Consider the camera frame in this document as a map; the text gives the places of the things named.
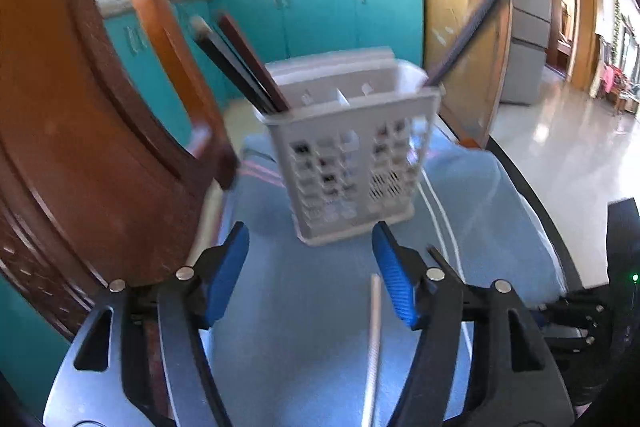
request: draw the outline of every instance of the white straw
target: white straw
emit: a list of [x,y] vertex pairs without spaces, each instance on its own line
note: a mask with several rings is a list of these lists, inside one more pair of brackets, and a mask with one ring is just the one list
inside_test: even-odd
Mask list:
[[369,324],[369,352],[367,353],[367,384],[364,392],[361,427],[371,427],[376,410],[378,368],[380,357],[380,332],[382,330],[382,279],[371,276],[371,322]]

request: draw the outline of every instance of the blue cloth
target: blue cloth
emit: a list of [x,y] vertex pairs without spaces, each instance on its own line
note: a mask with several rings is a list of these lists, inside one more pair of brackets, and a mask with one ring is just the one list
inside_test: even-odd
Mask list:
[[[213,330],[209,354],[218,390],[237,427],[359,425],[370,276],[378,272],[370,233],[304,245],[286,190],[268,172],[277,171],[270,156],[268,137],[246,140],[242,175],[225,209],[222,235],[244,221],[250,249],[225,317]],[[400,245],[432,266],[426,247],[435,245],[468,283],[507,279],[531,306],[563,292],[557,261],[493,155],[455,146],[436,131],[424,169],[428,181],[421,179],[424,195],[416,192],[415,216],[391,226]],[[391,417],[418,334],[396,317],[383,292],[375,425]],[[472,328],[461,332],[447,417],[462,410],[472,335]]]

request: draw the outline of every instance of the metal screw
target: metal screw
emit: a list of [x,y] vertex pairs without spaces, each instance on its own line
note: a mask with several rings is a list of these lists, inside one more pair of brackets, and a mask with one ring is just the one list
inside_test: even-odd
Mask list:
[[494,283],[494,285],[495,285],[495,289],[497,289],[498,292],[500,293],[509,293],[513,289],[513,287],[511,286],[511,283],[503,279],[498,279]]
[[191,266],[183,266],[182,268],[178,268],[178,271],[175,273],[176,278],[179,281],[188,281],[195,275],[193,268]]
[[430,268],[427,270],[427,279],[433,282],[442,281],[444,272],[440,268]]
[[111,293],[120,293],[127,286],[127,283],[122,279],[114,279],[109,283],[109,291]]

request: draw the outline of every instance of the kitchen utensil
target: kitchen utensil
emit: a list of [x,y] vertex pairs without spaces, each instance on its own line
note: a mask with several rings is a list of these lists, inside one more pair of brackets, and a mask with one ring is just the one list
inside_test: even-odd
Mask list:
[[244,97],[261,113],[276,112],[273,103],[255,77],[236,57],[228,44],[213,31],[202,17],[191,19],[195,42],[226,77],[240,90]]
[[429,78],[424,83],[424,87],[437,86],[443,82],[449,72],[456,65],[458,59],[467,49],[473,39],[480,33],[480,28],[489,20],[490,13],[497,12],[500,0],[482,0],[476,11],[462,28],[458,38],[445,55],[445,57],[434,68],[428,71]]
[[264,88],[265,92],[271,97],[271,101],[276,110],[278,112],[288,111],[289,103],[287,103],[287,100],[284,98],[278,84],[275,83],[271,73],[264,67],[264,63],[260,60],[260,57],[255,53],[249,41],[228,13],[223,12],[219,15],[218,27],[222,30],[229,42],[231,42],[242,60],[244,60],[247,68],[249,68]]

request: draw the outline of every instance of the white utensil holder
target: white utensil holder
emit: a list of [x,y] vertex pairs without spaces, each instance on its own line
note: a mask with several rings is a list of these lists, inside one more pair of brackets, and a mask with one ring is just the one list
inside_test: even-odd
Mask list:
[[292,108],[258,117],[271,134],[298,237],[323,245],[414,215],[444,90],[388,48],[267,64]]

